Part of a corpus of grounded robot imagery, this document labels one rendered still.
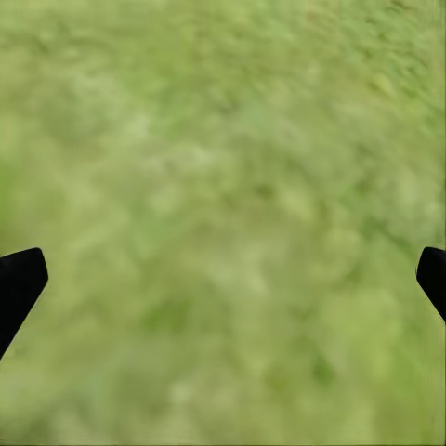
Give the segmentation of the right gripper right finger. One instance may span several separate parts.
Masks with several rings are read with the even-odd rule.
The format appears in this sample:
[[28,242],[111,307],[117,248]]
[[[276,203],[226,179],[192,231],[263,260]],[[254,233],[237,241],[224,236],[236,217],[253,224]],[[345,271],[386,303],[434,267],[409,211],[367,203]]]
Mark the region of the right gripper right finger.
[[446,251],[426,247],[418,264],[416,279],[446,322]]

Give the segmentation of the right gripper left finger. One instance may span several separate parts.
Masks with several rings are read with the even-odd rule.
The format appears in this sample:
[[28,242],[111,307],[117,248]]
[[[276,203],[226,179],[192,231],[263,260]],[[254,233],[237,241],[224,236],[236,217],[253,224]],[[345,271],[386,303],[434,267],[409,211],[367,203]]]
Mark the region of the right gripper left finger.
[[47,282],[40,247],[0,257],[0,359]]

